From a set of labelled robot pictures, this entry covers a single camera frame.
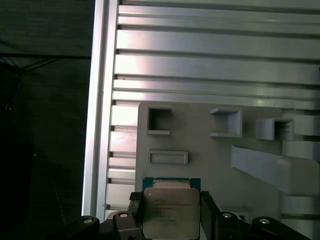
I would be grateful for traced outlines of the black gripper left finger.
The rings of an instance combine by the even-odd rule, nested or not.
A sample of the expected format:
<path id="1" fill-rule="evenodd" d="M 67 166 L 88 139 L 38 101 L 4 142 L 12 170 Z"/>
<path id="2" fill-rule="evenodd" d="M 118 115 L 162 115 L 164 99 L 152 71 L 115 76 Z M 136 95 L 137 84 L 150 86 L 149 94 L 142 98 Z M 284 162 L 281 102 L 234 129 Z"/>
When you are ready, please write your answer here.
<path id="1" fill-rule="evenodd" d="M 142 231 L 143 193 L 132 192 L 125 211 L 113 213 L 103 222 L 94 216 L 81 216 L 61 229 L 63 240 L 144 240 Z"/>

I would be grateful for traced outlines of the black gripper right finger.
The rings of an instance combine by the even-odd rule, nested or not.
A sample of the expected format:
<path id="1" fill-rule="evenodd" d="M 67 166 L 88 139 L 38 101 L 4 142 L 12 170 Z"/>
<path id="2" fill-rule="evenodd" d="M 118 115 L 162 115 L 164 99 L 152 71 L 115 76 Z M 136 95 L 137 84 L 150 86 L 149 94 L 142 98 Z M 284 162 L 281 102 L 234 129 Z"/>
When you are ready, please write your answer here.
<path id="1" fill-rule="evenodd" d="M 236 214 L 221 211 L 208 191 L 200 193 L 200 223 L 208 240 L 308 240 L 280 221 L 260 216 L 245 222 Z"/>

